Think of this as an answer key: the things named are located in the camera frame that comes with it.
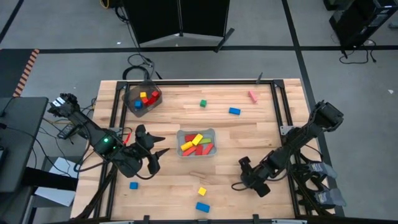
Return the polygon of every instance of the clear plastic bin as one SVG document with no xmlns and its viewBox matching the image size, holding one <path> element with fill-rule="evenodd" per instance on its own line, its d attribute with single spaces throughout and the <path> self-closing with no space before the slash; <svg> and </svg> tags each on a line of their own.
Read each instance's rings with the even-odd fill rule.
<svg viewBox="0 0 398 224">
<path fill-rule="evenodd" d="M 201 134 L 203 138 L 211 138 L 211 143 L 213 143 L 213 148 L 210 150 L 207 155 L 196 156 L 195 153 L 191 153 L 189 156 L 182 156 L 183 151 L 181 150 L 181 146 L 185 144 L 185 136 L 190 134 Z M 203 144 L 203 150 L 206 149 L 208 144 Z M 209 128 L 203 131 L 177 131 L 177 155 L 181 158 L 207 158 L 215 156 L 217 153 L 217 143 L 216 143 L 216 132 L 213 128 Z"/>
<path fill-rule="evenodd" d="M 154 104 L 145 106 L 143 104 L 141 109 L 137 109 L 134 106 L 134 103 L 137 100 L 141 100 L 140 98 L 140 93 L 141 92 L 146 92 L 147 93 L 147 98 L 148 100 L 150 97 L 152 97 L 152 92 L 158 91 L 159 92 L 159 97 L 155 101 Z M 152 80 L 145 80 L 142 83 L 140 83 L 138 86 L 134 87 L 132 90 L 128 91 L 126 94 L 123 95 L 122 97 L 124 104 L 130 109 L 130 111 L 136 115 L 138 118 L 144 116 L 146 113 L 148 113 L 150 110 L 154 109 L 157 105 L 161 104 L 162 102 L 162 92 L 157 87 L 157 85 L 152 81 Z"/>
</svg>

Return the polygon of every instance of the green block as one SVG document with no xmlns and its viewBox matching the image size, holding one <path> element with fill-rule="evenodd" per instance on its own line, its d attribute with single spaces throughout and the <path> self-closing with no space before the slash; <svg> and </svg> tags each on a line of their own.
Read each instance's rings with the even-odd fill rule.
<svg viewBox="0 0 398 224">
<path fill-rule="evenodd" d="M 199 144 L 207 144 L 207 143 L 211 143 L 211 139 L 201 139 Z"/>
<path fill-rule="evenodd" d="M 206 100 L 201 100 L 200 106 L 201 107 L 206 107 L 207 101 Z"/>
</svg>

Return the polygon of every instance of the pink block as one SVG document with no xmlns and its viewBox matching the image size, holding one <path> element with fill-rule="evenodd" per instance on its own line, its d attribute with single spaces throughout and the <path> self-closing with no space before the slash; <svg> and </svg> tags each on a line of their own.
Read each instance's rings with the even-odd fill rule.
<svg viewBox="0 0 398 224">
<path fill-rule="evenodd" d="M 255 96 L 253 91 L 249 90 L 249 96 L 250 96 L 251 100 L 253 101 L 253 103 L 257 103 L 257 97 Z"/>
</svg>

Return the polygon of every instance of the concrete floor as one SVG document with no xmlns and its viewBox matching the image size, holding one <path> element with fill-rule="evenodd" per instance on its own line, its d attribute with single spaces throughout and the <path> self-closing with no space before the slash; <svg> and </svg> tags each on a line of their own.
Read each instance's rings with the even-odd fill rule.
<svg viewBox="0 0 398 224">
<path fill-rule="evenodd" d="M 328 24 L 332 12 L 319 0 L 288 0 L 301 46 L 334 46 Z M 0 2 L 0 29 L 17 4 Z M 378 45 L 398 45 L 398 30 L 387 28 L 398 20 L 395 14 L 373 36 Z M 281 0 L 231 0 L 228 26 L 236 32 L 227 45 L 293 46 Z M 170 39 L 148 47 L 215 45 L 214 40 Z M 62 0 L 25 1 L 0 49 L 77 49 L 133 47 L 127 27 L 113 11 L 98 1 L 71 3 Z M 364 60 L 356 52 L 350 60 Z M 121 79 L 129 53 L 39 54 L 22 96 L 54 99 L 61 92 L 76 94 L 81 105 L 96 96 L 100 80 Z M 145 53 L 156 63 L 165 79 L 171 78 L 301 78 L 296 54 L 291 51 L 221 51 Z M 303 52 L 304 62 L 316 100 L 325 99 L 345 114 L 345 121 L 334 133 L 326 134 L 337 183 L 348 204 L 347 217 L 398 220 L 394 192 L 398 144 L 395 124 L 398 103 L 396 76 L 398 51 L 374 52 L 377 63 L 343 65 L 339 51 Z M 140 78 L 132 73 L 129 78 Z M 56 130 L 43 124 L 52 134 Z M 61 156 L 51 138 L 39 135 L 50 156 Z M 67 156 L 77 156 L 85 142 L 60 141 Z M 39 154 L 39 164 L 43 161 Z M 65 220 L 69 208 L 39 209 L 35 223 Z"/>
</svg>

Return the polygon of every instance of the wooden tabletop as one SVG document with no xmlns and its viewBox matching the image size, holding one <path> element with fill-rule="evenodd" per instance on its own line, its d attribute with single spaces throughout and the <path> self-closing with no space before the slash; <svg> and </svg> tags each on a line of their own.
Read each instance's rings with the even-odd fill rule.
<svg viewBox="0 0 398 224">
<path fill-rule="evenodd" d="M 299 79 L 285 79 L 285 89 L 295 126 L 308 119 L 308 108 Z M 102 81 L 98 92 L 93 120 L 103 128 L 109 126 L 117 81 Z M 281 146 L 278 125 L 269 85 L 162 85 L 163 102 L 141 118 L 127 112 L 125 127 L 133 130 L 144 124 L 148 132 L 166 140 L 155 144 L 152 150 L 169 147 L 159 162 L 161 169 L 151 180 L 126 178 L 118 173 L 112 220 L 192 219 L 249 219 L 293 218 L 294 211 L 287 179 L 267 182 L 271 193 L 260 198 L 254 190 L 234 191 L 231 184 L 239 182 L 241 169 L 238 160 L 249 156 L 252 165 L 271 150 Z M 253 90 L 257 104 L 248 97 Z M 285 113 L 280 91 L 278 99 L 284 124 Z M 206 108 L 200 100 L 207 100 Z M 122 102 L 119 102 L 116 124 L 119 124 Z M 241 115 L 228 113 L 229 107 L 241 109 Z M 217 155 L 211 158 L 186 159 L 177 156 L 176 132 L 213 128 L 216 131 Z M 317 148 L 316 141 L 309 145 Z M 302 152 L 313 160 L 319 155 L 303 147 Z M 90 156 L 83 167 L 101 162 L 96 154 Z M 98 189 L 101 167 L 80 174 L 71 217 L 77 216 Z M 146 164 L 139 172 L 148 176 Z M 129 183 L 138 182 L 138 190 L 130 190 Z M 198 189 L 207 189 L 205 196 Z M 105 214 L 108 193 L 105 192 L 101 215 Z M 195 209 L 197 202 L 210 205 L 210 212 Z"/>
</svg>

